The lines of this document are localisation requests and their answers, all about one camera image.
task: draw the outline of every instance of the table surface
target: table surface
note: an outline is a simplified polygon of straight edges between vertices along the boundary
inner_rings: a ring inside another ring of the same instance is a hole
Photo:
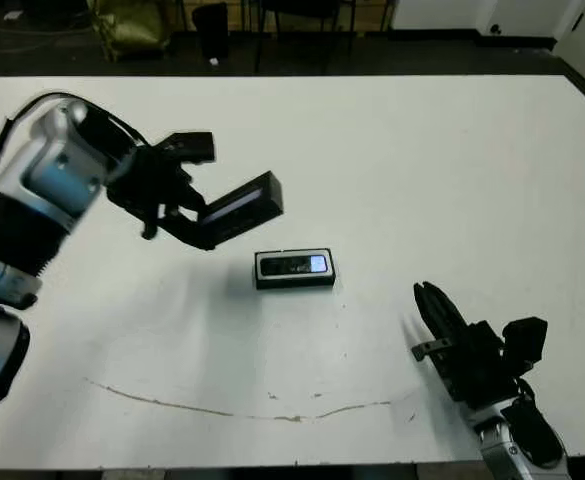
[[[205,253],[144,241],[101,197],[22,314],[0,468],[479,458],[409,352],[430,338],[422,280],[497,331],[549,322],[527,378],[585,454],[585,97],[565,78],[0,78],[0,126],[50,89],[150,141],[212,130],[195,186],[212,200],[271,169],[285,214]],[[255,251],[306,247],[332,249],[332,291],[255,291]]]

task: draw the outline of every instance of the chair leg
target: chair leg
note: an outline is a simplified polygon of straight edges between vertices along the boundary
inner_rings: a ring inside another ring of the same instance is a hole
[[[279,11],[274,11],[274,22],[276,23],[276,39],[281,41],[281,23],[279,22]]]
[[[267,12],[261,9],[261,2],[259,2],[259,39],[256,45],[256,59],[254,60],[254,73],[259,73],[259,66],[261,64],[261,50],[263,48],[263,30],[265,28],[265,16]]]
[[[328,62],[330,61],[330,57],[332,56],[332,51],[334,50],[334,46],[336,45],[336,38],[337,38],[336,22],[339,20],[339,13],[340,13],[340,10],[337,8],[334,12],[334,16],[332,17],[330,45],[329,45],[327,55],[325,56],[325,60],[323,61],[323,66],[321,67],[321,75],[325,75],[327,68],[328,68]]]
[[[356,0],[350,4],[350,38],[348,40],[348,55],[352,55],[352,42],[354,41],[354,18],[356,16]]]
[[[188,31],[188,21],[185,17],[185,0],[175,0],[176,9],[178,10],[179,14],[181,15],[181,22],[183,23],[183,31]]]
[[[383,32],[385,26],[385,17],[388,15],[388,9],[390,8],[390,0],[385,0],[385,5],[383,6],[383,16],[381,17],[381,28],[379,29],[380,32]]]

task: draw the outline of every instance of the black cable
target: black cable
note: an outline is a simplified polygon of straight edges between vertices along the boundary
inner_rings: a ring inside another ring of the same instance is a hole
[[[119,126],[119,128],[121,128],[125,133],[127,133],[128,136],[132,140],[134,140],[135,142],[139,142],[147,147],[151,147],[150,144],[148,143],[148,141],[143,137],[143,135],[141,135],[137,130],[132,128],[130,125],[125,123],[123,120],[118,118],[116,115],[108,112],[107,110],[90,102],[89,100],[86,100],[83,97],[80,97],[78,95],[74,95],[73,93],[57,91],[57,92],[48,92],[48,93],[44,93],[42,95],[39,95],[38,97],[36,97],[36,98],[32,99],[31,101],[29,101],[28,103],[26,103],[25,106],[23,106],[16,113],[14,118],[7,118],[5,120],[5,123],[3,124],[3,128],[0,131],[0,158],[1,158],[1,154],[3,153],[3,147],[7,143],[8,138],[10,136],[10,133],[14,129],[15,124],[17,124],[24,117],[29,115],[30,112],[33,109],[37,108],[41,103],[48,101],[48,100],[51,100],[52,98],[71,98],[74,100],[80,100],[80,101],[84,102],[86,105],[88,105],[88,106],[96,109],[100,113],[103,113],[104,115],[106,115],[111,121],[113,121],[115,124],[117,124]]]

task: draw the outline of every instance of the scuff mark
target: scuff mark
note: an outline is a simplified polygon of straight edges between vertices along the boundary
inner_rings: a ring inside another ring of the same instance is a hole
[[[264,416],[259,416],[259,415],[239,415],[239,414],[235,414],[235,413],[224,412],[221,410],[212,410],[209,408],[194,407],[192,405],[184,405],[181,403],[164,402],[162,400],[157,400],[155,398],[147,398],[147,397],[142,397],[139,395],[133,395],[131,393],[127,393],[127,392],[118,390],[116,388],[113,388],[109,385],[103,385],[101,383],[95,382],[93,380],[90,380],[87,377],[83,377],[83,379],[86,382],[88,382],[90,385],[93,385],[97,388],[100,388],[102,390],[110,392],[114,395],[118,395],[120,397],[127,398],[129,400],[136,400],[137,402],[149,403],[151,405],[159,405],[162,407],[178,408],[181,410],[189,410],[191,412],[205,413],[208,415],[217,415],[217,416],[221,416],[221,417],[246,418],[246,419],[250,419],[250,420],[276,420],[276,421],[283,421],[283,422],[302,423],[304,420],[322,420],[322,419],[330,417],[332,415],[337,415],[337,414],[340,414],[343,412],[348,412],[350,410],[358,410],[361,408],[374,407],[374,406],[380,406],[380,405],[390,405],[391,404],[390,401],[386,400],[383,402],[371,402],[371,403],[362,403],[359,405],[347,405],[345,407],[337,408],[336,410],[330,410],[329,412],[323,413],[321,415],[316,415],[316,416],[305,416],[305,415],[283,416],[283,415],[280,415],[280,416],[276,416],[276,417],[264,417]],[[323,395],[322,393],[315,393],[314,397],[317,398],[317,397],[320,397],[322,395]]]
[[[210,410],[208,408],[201,408],[201,407],[192,407],[190,405],[182,405],[180,403],[171,403],[171,402],[162,402],[161,400],[157,400],[155,398],[146,398],[146,397],[139,397],[137,395],[132,395],[130,393],[122,392],[121,390],[117,390],[116,388],[112,388],[109,385],[102,385],[98,382],[94,382],[89,378],[85,378],[84,380],[95,387],[102,388],[103,390],[107,390],[110,393],[115,395],[119,395],[121,397],[129,398],[130,400],[136,400],[138,402],[150,403],[154,405],[161,405],[163,407],[171,407],[171,408],[180,408],[182,410],[190,410],[192,412],[200,412],[200,413],[208,413],[210,415],[219,415],[221,417],[233,417],[233,413],[228,412],[221,412],[219,410]]]
[[[296,415],[294,417],[274,417],[272,420],[285,420],[286,422],[294,422],[294,423],[301,423],[301,421],[307,417],[302,417],[301,415]]]
[[[366,408],[366,407],[374,407],[376,405],[390,405],[390,402],[385,401],[385,402],[362,403],[360,405],[348,405],[347,407],[341,407],[341,408],[337,408],[336,410],[330,410],[329,412],[323,413],[321,415],[317,415],[314,418],[316,418],[316,419],[327,418],[329,416],[336,415],[337,413],[347,412],[349,410],[358,410],[360,408]]]

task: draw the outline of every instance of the chair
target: chair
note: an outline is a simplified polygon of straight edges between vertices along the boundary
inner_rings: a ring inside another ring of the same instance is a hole
[[[88,0],[92,26],[106,58],[165,51],[170,43],[164,5],[160,0]]]
[[[332,19],[332,41],[334,41],[336,34],[336,23],[339,18],[341,4],[350,5],[350,39],[348,43],[348,52],[352,51],[352,37],[354,35],[354,18],[356,12],[356,0],[258,0],[258,16],[257,22],[259,24],[258,43],[256,50],[256,59],[254,62],[254,72],[258,73],[261,63],[261,52],[263,43],[263,30],[265,28],[265,18],[268,12],[274,13],[274,21],[276,24],[277,36],[281,35],[281,24],[279,21],[279,13],[287,13],[291,15],[298,15],[308,18],[318,18],[321,20],[321,32],[324,31],[326,19]],[[327,58],[324,62],[322,73],[325,73]]]

